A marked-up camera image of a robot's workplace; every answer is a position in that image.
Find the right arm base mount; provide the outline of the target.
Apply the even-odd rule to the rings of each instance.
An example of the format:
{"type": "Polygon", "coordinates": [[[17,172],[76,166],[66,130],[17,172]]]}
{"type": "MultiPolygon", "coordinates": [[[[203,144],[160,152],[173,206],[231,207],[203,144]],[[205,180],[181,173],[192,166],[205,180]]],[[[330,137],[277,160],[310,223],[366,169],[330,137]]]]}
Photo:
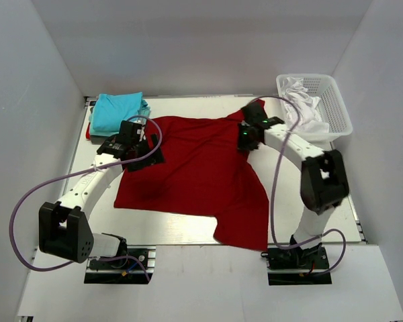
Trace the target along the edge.
{"type": "Polygon", "coordinates": [[[269,248],[261,253],[267,261],[267,278],[269,286],[308,286],[332,284],[330,268],[325,247],[313,250],[282,250],[269,248]]]}

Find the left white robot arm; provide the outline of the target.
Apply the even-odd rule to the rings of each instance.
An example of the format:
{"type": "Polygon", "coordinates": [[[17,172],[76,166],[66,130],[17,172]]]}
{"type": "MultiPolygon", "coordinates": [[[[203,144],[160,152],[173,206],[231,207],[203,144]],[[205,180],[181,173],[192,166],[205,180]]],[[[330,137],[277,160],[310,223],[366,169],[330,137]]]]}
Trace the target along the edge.
{"type": "Polygon", "coordinates": [[[46,254],[82,263],[89,258],[107,260],[120,268],[128,261],[124,238],[93,233],[91,212],[110,184],[127,170],[138,171],[165,161],[161,152],[163,133],[151,119],[154,133],[145,125],[122,121],[120,130],[98,147],[88,170],[73,188],[55,203],[45,202],[39,210],[39,247],[46,254]]]}

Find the dark red t-shirt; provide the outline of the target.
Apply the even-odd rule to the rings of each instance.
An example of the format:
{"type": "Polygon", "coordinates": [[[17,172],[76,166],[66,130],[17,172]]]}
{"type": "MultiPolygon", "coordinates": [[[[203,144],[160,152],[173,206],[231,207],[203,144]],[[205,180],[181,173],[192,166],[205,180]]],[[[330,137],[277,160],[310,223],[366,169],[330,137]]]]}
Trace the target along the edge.
{"type": "Polygon", "coordinates": [[[269,199],[238,149],[241,110],[218,119],[155,118],[165,162],[125,171],[114,207],[215,217],[221,244],[265,251],[269,199]]]}

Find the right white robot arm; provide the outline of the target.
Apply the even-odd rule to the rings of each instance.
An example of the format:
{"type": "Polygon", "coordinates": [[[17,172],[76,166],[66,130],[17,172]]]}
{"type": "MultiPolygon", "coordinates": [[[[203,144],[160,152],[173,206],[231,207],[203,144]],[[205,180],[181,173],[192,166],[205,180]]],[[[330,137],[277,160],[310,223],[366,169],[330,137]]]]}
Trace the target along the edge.
{"type": "Polygon", "coordinates": [[[301,138],[287,128],[278,117],[268,118],[258,101],[240,109],[244,116],[238,125],[238,148],[256,150],[264,144],[279,152],[270,202],[270,224],[273,243],[281,250],[290,250],[291,262],[300,268],[314,259],[315,248],[323,236],[333,232],[325,230],[334,210],[349,195],[349,184],[342,154],[338,150],[323,150],[301,138]],[[290,239],[290,245],[277,243],[275,235],[275,202],[279,170],[287,158],[300,170],[300,197],[304,204],[298,228],[290,239]]]}

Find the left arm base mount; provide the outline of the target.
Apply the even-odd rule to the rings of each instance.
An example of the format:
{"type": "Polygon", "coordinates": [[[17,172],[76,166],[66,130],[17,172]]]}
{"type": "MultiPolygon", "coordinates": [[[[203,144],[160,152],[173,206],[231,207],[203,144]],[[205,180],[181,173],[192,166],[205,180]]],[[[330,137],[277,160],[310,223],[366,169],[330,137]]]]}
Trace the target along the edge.
{"type": "MultiPolygon", "coordinates": [[[[124,256],[135,257],[144,267],[148,278],[154,274],[155,246],[128,246],[124,256]]],[[[85,269],[85,284],[140,284],[147,285],[144,270],[134,259],[124,258],[110,262],[89,260],[85,269]]]]}

